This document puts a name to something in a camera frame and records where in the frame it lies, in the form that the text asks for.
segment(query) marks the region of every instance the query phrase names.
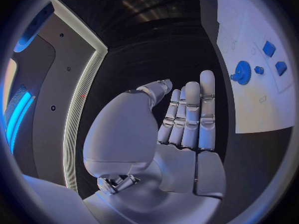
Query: blue block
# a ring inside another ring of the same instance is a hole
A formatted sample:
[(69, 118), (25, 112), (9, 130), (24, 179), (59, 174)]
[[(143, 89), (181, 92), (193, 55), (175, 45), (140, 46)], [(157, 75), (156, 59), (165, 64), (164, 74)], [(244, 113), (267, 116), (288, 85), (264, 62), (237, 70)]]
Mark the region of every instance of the blue block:
[(279, 61), (278, 63), (276, 63), (275, 67), (279, 76), (281, 76), (287, 70), (287, 65), (283, 61)]
[(272, 57), (275, 50), (276, 50), (275, 46), (271, 42), (266, 41), (266, 44), (264, 45), (264, 48), (263, 48), (264, 53), (267, 56)]

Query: blue light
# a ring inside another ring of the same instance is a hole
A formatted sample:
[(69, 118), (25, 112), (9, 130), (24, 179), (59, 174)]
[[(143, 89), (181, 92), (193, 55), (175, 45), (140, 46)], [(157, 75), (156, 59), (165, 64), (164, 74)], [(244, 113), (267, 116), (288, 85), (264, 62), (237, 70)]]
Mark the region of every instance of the blue light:
[(6, 138), (7, 138), (8, 143), (10, 143), (13, 128), (15, 127), (17, 119), (20, 116), (23, 108), (29, 101), (30, 97), (31, 97), (31, 94), (29, 92), (26, 92), (12, 113), (12, 116), (8, 122), (7, 130), (6, 130)]
[(18, 120), (16, 122), (16, 125), (15, 125), (13, 133), (12, 133), (11, 142), (10, 142), (10, 151), (11, 151), (11, 153), (13, 153), (13, 147), (14, 147), (14, 142), (15, 142), (16, 134), (17, 134), (17, 131), (18, 131), (19, 127), (20, 127), (22, 119), (24, 118), (24, 115), (27, 112), (27, 110), (29, 109), (30, 105), (32, 104), (34, 98), (35, 98), (35, 96), (32, 96), (30, 98), (30, 100), (28, 101), (28, 103), (24, 107), (21, 115), (19, 116), (19, 118), (18, 118)]

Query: blue cube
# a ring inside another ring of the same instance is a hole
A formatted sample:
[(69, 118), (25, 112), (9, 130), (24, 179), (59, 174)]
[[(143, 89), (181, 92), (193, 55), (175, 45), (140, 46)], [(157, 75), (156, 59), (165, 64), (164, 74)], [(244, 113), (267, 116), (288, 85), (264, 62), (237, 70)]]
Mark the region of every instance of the blue cube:
[(266, 41), (266, 44), (264, 45), (264, 48), (263, 48), (264, 53), (267, 56), (272, 57), (275, 50), (276, 50), (275, 46), (271, 42)]
[(287, 70), (287, 65), (283, 61), (276, 63), (275, 67), (279, 76), (281, 76)]

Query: white robotic finger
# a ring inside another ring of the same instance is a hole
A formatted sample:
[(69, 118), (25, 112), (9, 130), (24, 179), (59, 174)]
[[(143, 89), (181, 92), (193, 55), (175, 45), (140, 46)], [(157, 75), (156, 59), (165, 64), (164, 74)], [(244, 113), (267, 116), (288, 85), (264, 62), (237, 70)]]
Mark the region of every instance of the white robotic finger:
[(174, 119), (177, 113), (178, 103), (180, 97), (180, 90), (174, 90), (171, 95), (170, 104), (163, 120), (163, 124), (161, 125), (158, 132), (158, 141), (160, 143), (167, 143), (172, 127), (174, 125)]
[(196, 148), (198, 145), (198, 123), (200, 111), (200, 86), (197, 82), (186, 84), (186, 123), (182, 146)]
[(198, 148), (214, 150), (215, 148), (215, 77), (212, 71), (200, 74), (201, 118), (199, 125)]
[(171, 135), (169, 137), (169, 143), (173, 143), (175, 145), (181, 145), (185, 121), (186, 121), (186, 95), (185, 95), (185, 87), (183, 87), (180, 93), (179, 105), (174, 120), (174, 125), (171, 131)]

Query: blue gear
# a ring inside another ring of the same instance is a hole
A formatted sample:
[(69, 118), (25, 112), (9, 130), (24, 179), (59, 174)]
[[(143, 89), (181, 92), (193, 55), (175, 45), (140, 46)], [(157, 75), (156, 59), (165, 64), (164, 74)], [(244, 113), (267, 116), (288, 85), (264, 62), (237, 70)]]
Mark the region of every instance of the blue gear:
[(246, 85), (251, 78), (251, 67), (248, 62), (240, 61), (236, 67), (234, 75), (231, 75), (231, 80), (237, 81), (240, 85)]

